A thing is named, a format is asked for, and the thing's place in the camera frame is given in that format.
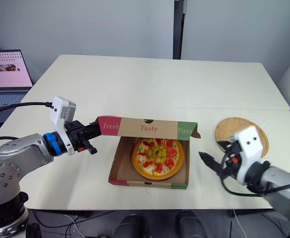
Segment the green label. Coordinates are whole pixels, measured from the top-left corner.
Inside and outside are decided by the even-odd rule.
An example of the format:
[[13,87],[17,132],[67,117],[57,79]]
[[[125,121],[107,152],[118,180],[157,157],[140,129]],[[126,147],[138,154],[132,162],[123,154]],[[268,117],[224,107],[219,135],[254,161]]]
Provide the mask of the green label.
[[177,136],[178,140],[189,140],[196,126],[197,126],[196,122],[179,121],[178,136]]
[[172,189],[186,189],[188,187],[188,184],[185,183],[172,183],[171,188]]

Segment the blue ring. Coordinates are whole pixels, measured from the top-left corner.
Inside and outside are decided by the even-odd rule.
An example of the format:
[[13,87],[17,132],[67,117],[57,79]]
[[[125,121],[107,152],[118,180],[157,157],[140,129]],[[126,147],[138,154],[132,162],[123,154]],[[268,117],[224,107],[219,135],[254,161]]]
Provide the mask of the blue ring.
[[57,143],[57,138],[52,133],[46,133],[45,134],[47,141],[52,145],[52,148],[54,148],[55,153],[57,156],[62,155],[61,149]]

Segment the red label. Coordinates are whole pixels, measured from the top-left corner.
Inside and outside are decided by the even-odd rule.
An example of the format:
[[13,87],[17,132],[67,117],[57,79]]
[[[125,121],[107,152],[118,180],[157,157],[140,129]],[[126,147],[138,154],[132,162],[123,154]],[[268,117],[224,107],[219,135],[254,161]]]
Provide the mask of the red label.
[[120,117],[99,117],[102,135],[118,135],[121,124]]
[[129,186],[126,180],[115,180],[115,179],[109,179],[109,183],[113,185],[123,185],[123,186]]

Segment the laptop screen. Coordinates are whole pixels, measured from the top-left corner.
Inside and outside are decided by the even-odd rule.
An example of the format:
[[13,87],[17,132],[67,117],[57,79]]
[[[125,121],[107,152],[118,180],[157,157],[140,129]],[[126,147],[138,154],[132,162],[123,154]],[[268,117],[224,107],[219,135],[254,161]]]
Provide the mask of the laptop screen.
[[21,51],[0,51],[0,88],[32,87]]

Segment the laptop keyboard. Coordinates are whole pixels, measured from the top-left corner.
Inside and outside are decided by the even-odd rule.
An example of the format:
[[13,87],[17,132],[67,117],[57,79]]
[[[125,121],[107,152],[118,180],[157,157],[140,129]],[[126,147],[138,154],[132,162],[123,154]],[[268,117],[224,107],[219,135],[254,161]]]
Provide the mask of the laptop keyboard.
[[24,94],[0,94],[0,107],[19,103],[23,97]]

